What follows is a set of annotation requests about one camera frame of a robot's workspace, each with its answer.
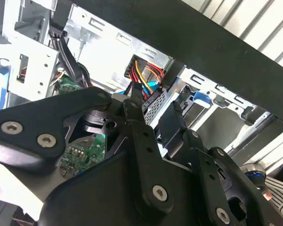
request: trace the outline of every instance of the blue plastic tab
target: blue plastic tab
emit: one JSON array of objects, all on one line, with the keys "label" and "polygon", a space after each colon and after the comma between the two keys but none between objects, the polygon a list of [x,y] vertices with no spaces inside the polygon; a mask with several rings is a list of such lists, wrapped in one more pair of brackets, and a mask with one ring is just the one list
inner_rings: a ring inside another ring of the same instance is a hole
[{"label": "blue plastic tab", "polygon": [[203,106],[204,108],[211,107],[211,99],[207,95],[200,93],[199,91],[195,92],[193,102],[199,104],[200,106]]}]

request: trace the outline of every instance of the circuit board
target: circuit board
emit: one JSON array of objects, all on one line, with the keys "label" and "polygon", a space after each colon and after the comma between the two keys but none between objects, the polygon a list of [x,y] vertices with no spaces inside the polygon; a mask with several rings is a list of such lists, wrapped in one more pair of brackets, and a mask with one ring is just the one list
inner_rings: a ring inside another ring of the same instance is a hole
[{"label": "circuit board", "polygon": [[65,76],[62,77],[60,81],[58,81],[58,83],[59,83],[59,90],[58,90],[59,94],[69,93],[81,89],[70,78]]},{"label": "circuit board", "polygon": [[[80,87],[68,77],[58,82],[58,94],[65,94]],[[105,135],[94,134],[90,139],[69,146],[61,157],[59,172],[65,179],[70,179],[104,160]]]}]

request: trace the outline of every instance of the corrugated metal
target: corrugated metal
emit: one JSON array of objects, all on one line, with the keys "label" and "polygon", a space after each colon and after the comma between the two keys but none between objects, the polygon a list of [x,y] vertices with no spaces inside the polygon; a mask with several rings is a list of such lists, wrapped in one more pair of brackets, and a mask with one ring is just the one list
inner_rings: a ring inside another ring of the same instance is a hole
[{"label": "corrugated metal", "polygon": [[183,0],[283,66],[283,0]]}]

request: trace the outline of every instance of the black wire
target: black wire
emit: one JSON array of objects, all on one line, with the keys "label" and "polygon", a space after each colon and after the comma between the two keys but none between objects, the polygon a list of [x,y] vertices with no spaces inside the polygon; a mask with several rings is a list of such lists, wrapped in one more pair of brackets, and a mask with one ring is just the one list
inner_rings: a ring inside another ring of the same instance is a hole
[{"label": "black wire", "polygon": [[126,95],[126,96],[128,95],[132,85],[133,85],[133,82],[131,81],[130,84],[128,85],[128,87],[126,88],[126,90],[124,91],[124,95]]},{"label": "black wire", "polygon": [[137,78],[139,79],[139,81],[141,82],[141,84],[144,86],[145,90],[147,91],[148,95],[151,95],[150,90],[148,89],[148,87],[146,86],[146,84],[143,82],[143,80],[141,79],[140,75],[137,73],[135,66],[133,66],[133,70],[137,76]]},{"label": "black wire", "polygon": [[92,86],[90,78],[87,77],[89,74],[81,70],[81,67],[71,54],[64,37],[60,37],[52,31],[50,32],[50,37],[52,46],[59,51],[59,61],[69,77],[82,88]]}]

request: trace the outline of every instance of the silver screw head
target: silver screw head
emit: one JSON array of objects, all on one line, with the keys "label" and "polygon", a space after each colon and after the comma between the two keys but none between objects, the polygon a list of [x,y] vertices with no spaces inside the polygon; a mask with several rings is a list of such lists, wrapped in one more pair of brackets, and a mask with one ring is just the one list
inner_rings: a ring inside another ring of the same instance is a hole
[{"label": "silver screw head", "polygon": [[224,156],[225,154],[223,153],[223,151],[221,151],[220,149],[217,149],[217,152],[219,155]]},{"label": "silver screw head", "polygon": [[194,137],[198,137],[198,133],[196,133],[195,131],[192,131],[192,134]]},{"label": "silver screw head", "polygon": [[165,202],[167,200],[168,194],[162,186],[154,185],[152,191],[153,195],[161,202]]},{"label": "silver screw head", "polygon": [[229,225],[230,224],[230,217],[228,216],[227,212],[222,209],[222,208],[217,208],[216,209],[216,214],[218,216],[218,218],[223,222],[225,223],[226,225]]},{"label": "silver screw head", "polygon": [[1,130],[4,133],[15,135],[23,131],[23,126],[19,122],[16,122],[16,121],[6,121],[5,123],[1,125]]},{"label": "silver screw head", "polygon": [[37,142],[42,147],[53,147],[57,143],[57,139],[51,134],[41,134],[37,138]]}]

